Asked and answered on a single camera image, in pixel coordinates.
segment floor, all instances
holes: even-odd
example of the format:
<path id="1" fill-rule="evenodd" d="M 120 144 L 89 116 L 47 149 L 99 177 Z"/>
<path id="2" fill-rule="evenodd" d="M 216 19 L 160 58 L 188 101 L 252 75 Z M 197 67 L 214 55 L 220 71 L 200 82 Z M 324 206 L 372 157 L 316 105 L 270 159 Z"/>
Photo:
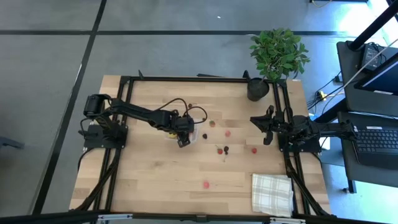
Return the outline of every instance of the floor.
<path id="1" fill-rule="evenodd" d="M 77 133 L 78 122 L 83 117 L 86 96 L 98 92 L 103 75 L 137 75 L 140 69 L 144 75 L 153 76 L 205 73 L 241 77 L 244 70 L 256 76 L 254 61 L 249 57 L 250 36 L 225 34 L 288 27 L 303 31 L 302 42 L 310 51 L 312 61 L 299 78 L 307 100 L 311 100 L 313 92 L 340 71 L 336 43 L 354 39 L 375 18 L 365 3 L 355 2 L 332 2 L 316 8 L 306 0 L 112 0 L 106 3 L 99 31 L 226 33 L 97 35 L 92 42 L 94 36 L 90 41 L 89 34 L 100 4 L 101 0 L 0 2 L 0 136 L 25 143 L 23 150 L 0 150 L 2 217 L 30 213 L 65 109 L 71 105 L 72 116 L 66 123 L 68 129 L 43 209 L 45 213 L 67 211 L 83 144 Z M 74 30 L 87 32 L 80 35 Z M 372 40 L 384 41 L 380 32 Z M 80 91 L 76 102 L 69 102 L 78 74 L 83 75 Z M 336 86 L 327 86 L 325 93 Z M 324 164 L 323 171 L 333 214 L 398 222 L 398 203 L 393 200 L 398 196 L 397 189 L 358 183 L 358 194 L 348 195 L 341 191 L 346 187 L 344 167 Z"/>

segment potted plant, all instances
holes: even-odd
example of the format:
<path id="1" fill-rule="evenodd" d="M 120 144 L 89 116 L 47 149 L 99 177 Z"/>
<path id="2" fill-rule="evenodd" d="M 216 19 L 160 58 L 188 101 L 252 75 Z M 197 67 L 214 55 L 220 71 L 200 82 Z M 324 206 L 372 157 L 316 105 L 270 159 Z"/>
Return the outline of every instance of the potted plant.
<path id="1" fill-rule="evenodd" d="M 248 98 L 252 101 L 258 101 L 268 93 L 266 78 L 277 82 L 282 74 L 286 78 L 290 72 L 302 74 L 303 66 L 310 61 L 304 54 L 308 52 L 304 44 L 299 43 L 301 37 L 293 35 L 290 29 L 262 31 L 259 36 L 251 37 L 251 40 L 256 43 L 250 46 L 253 49 L 251 56 L 257 60 L 257 69 L 263 76 L 249 80 Z"/>

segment metal clamp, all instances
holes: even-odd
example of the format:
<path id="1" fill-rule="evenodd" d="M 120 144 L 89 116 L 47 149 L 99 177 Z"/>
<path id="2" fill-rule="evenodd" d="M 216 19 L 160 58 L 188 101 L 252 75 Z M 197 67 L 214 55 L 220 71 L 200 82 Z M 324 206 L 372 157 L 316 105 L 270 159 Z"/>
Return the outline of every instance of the metal clamp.
<path id="1" fill-rule="evenodd" d="M 98 221 L 132 219 L 132 214 L 98 215 Z"/>
<path id="2" fill-rule="evenodd" d="M 275 218 L 271 217 L 270 224 L 305 224 L 305 220 L 295 218 Z"/>

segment yellow object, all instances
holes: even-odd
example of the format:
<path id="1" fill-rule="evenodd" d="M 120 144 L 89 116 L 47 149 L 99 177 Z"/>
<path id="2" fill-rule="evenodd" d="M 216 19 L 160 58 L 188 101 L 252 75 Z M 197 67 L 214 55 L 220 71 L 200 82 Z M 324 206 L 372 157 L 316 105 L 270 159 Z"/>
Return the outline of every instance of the yellow object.
<path id="1" fill-rule="evenodd" d="M 167 137 L 170 139 L 177 139 L 177 134 L 169 134 Z"/>
<path id="2" fill-rule="evenodd" d="M 321 94 L 321 99 L 323 99 L 323 101 L 326 101 L 326 94 L 323 91 L 319 91 L 319 94 Z"/>

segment desk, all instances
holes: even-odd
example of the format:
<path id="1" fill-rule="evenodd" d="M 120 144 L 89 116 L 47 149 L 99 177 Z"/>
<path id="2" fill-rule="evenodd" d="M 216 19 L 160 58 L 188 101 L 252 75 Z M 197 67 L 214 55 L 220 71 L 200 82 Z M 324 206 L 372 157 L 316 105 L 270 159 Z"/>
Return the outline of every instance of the desk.
<path id="1" fill-rule="evenodd" d="M 347 47 L 346 42 L 337 43 L 338 59 L 340 63 L 341 75 L 344 84 L 351 79 L 355 73 L 360 69 L 362 52 L 353 52 Z M 388 48 L 383 54 L 387 59 L 397 53 L 397 49 Z M 355 78 L 360 80 L 367 74 L 361 72 Z M 398 116 L 398 96 L 385 95 L 374 93 L 366 90 L 359 90 L 354 88 L 354 84 L 349 84 L 345 89 L 345 98 L 338 102 L 335 106 L 326 111 L 323 115 L 315 121 L 318 123 L 327 123 L 337 118 L 337 112 L 365 112 L 373 114 L 382 114 L 389 116 Z"/>
<path id="2" fill-rule="evenodd" d="M 361 117 L 367 115 L 355 114 L 353 116 L 350 113 L 338 113 L 339 121 L 351 120 L 354 124 L 355 122 L 360 123 Z M 398 121 L 385 118 L 373 117 L 373 124 L 370 126 L 398 126 Z M 381 184 L 391 187 L 398 187 L 398 170 L 383 169 L 372 166 L 364 166 L 356 160 L 354 146 L 351 141 L 341 140 L 343 146 L 343 156 L 344 163 L 346 167 L 346 175 L 348 180 L 358 180 L 362 182 Z"/>
<path id="3" fill-rule="evenodd" d="M 116 97 L 120 76 L 106 75 L 101 93 Z M 262 144 L 264 134 L 249 121 L 250 116 L 264 115 L 274 104 L 273 90 L 258 102 L 246 97 L 246 83 L 158 82 L 135 81 L 130 103 L 154 110 L 166 102 L 181 97 L 193 106 L 207 110 L 216 126 L 203 123 L 198 141 L 184 148 L 165 139 L 165 133 L 147 123 L 128 118 L 129 132 L 121 154 L 112 201 L 113 212 L 169 213 L 209 215 L 267 215 L 252 212 L 251 175 L 284 174 L 285 165 L 277 141 Z M 295 114 L 308 115 L 302 84 L 287 82 L 291 107 Z M 282 90 L 281 104 L 284 105 Z M 167 110 L 185 110 L 174 102 Z M 201 119 L 203 112 L 191 110 L 190 115 Z M 231 136 L 225 137 L 230 130 Z M 229 154 L 218 155 L 216 146 L 229 146 Z M 257 148 L 257 154 L 251 149 Z M 93 190 L 100 175 L 104 150 L 94 149 L 81 162 L 70 208 L 79 206 Z M 311 154 L 301 153 L 305 183 L 315 200 L 330 212 L 328 196 L 320 163 Z M 210 183 L 209 189 L 203 182 Z M 298 210 L 302 203 L 295 188 Z M 101 206 L 104 206 L 103 193 Z"/>

